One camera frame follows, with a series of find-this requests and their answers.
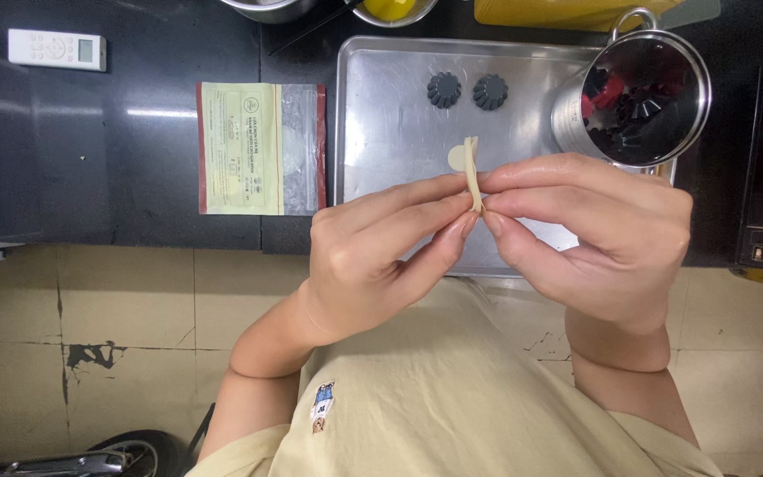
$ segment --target dough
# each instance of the dough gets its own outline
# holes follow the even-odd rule
[[[449,155],[446,156],[446,161],[449,162],[449,167],[458,172],[464,172],[464,145],[459,144],[451,148]]]
[[[482,193],[479,192],[479,184],[476,180],[476,147],[479,144],[478,136],[464,138],[464,167],[467,174],[467,188],[473,194],[473,212],[482,214]]]

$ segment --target stainless steel tray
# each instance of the stainless steel tray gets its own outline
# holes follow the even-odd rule
[[[337,57],[334,203],[453,172],[447,153],[465,136],[479,136],[479,170],[560,152],[549,120],[555,95],[597,52],[524,43],[348,39]],[[441,71],[451,71],[461,82],[461,98],[448,110],[436,109],[427,98],[426,84]],[[472,102],[472,87],[487,73],[502,76],[509,89],[508,100],[494,111],[482,111]],[[672,181],[674,170],[670,162],[631,171]],[[578,245],[561,225],[521,222],[557,250]],[[482,221],[450,274],[520,276],[499,258]]]

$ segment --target motorbike wheel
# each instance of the motorbike wheel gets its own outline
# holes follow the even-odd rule
[[[99,442],[89,451],[120,451],[133,463],[122,477],[178,477],[182,461],[175,440],[159,430],[133,430]]]

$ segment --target yellow container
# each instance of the yellow container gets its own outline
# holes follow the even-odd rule
[[[634,7],[661,12],[683,0],[474,0],[476,21],[506,27],[539,27],[563,30],[608,31],[615,19]],[[622,30],[640,25],[638,18]]]

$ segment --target finger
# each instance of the finger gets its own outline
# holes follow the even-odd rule
[[[343,228],[358,232],[411,205],[439,201],[457,194],[466,185],[464,176],[444,174],[358,197],[344,204]]]
[[[472,204],[472,194],[460,193],[440,201],[411,205],[357,233],[355,247],[370,261],[370,267],[387,265],[467,212]]]
[[[482,219],[493,234],[499,256],[520,272],[538,292],[556,298],[570,287],[577,276],[575,265],[553,249],[523,224],[494,211],[484,211]]]
[[[431,242],[401,265],[391,292],[407,298],[409,304],[426,296],[431,287],[461,259],[467,235],[478,218],[476,212],[464,212],[435,233]]]
[[[672,190],[664,179],[629,174],[602,160],[572,153],[540,156],[497,167],[479,182],[479,190],[500,193],[559,185],[591,190],[651,210],[665,208],[667,190]]]
[[[506,190],[484,204],[504,216],[561,224],[611,256],[635,253],[646,243],[643,226],[649,218],[639,208],[574,186]]]

